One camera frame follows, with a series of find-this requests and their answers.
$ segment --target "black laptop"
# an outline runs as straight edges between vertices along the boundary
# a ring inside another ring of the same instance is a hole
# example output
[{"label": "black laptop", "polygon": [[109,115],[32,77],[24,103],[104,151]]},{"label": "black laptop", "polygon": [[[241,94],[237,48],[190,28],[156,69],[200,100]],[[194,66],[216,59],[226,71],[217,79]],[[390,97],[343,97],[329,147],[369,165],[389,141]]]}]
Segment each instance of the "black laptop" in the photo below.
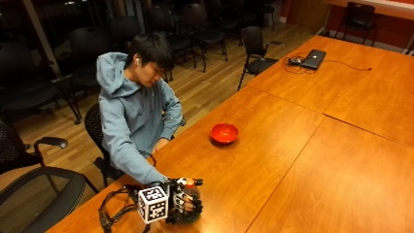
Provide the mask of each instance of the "black laptop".
[{"label": "black laptop", "polygon": [[301,66],[313,70],[319,68],[326,52],[322,50],[311,50]]}]

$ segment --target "computer mouse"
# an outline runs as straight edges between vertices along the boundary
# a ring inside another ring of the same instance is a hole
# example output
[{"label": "computer mouse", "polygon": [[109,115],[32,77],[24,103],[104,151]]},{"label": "computer mouse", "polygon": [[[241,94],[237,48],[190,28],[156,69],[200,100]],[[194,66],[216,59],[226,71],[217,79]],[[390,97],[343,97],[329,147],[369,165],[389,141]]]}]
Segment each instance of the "computer mouse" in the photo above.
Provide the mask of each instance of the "computer mouse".
[{"label": "computer mouse", "polygon": [[301,65],[301,59],[298,57],[289,58],[289,65],[294,65],[294,66]]}]

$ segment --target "red bowl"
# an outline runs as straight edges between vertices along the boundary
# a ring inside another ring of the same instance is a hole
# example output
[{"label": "red bowl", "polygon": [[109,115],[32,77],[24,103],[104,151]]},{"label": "red bowl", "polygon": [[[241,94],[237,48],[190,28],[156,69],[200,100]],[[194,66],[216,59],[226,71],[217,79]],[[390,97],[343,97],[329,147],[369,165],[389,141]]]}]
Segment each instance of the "red bowl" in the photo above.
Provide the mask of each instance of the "red bowl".
[{"label": "red bowl", "polygon": [[209,133],[210,138],[220,144],[230,144],[238,138],[238,129],[233,124],[216,124]]}]

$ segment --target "young man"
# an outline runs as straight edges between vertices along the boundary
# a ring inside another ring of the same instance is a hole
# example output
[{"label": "young man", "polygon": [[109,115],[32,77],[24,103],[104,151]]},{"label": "young man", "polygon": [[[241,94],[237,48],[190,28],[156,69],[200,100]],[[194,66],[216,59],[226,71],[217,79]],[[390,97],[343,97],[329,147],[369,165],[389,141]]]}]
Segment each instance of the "young man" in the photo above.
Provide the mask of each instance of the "young man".
[{"label": "young man", "polygon": [[168,144],[182,120],[180,100],[161,79],[173,66],[160,35],[136,36],[129,55],[109,52],[97,59],[104,148],[117,169],[141,184],[165,181],[146,158]]}]

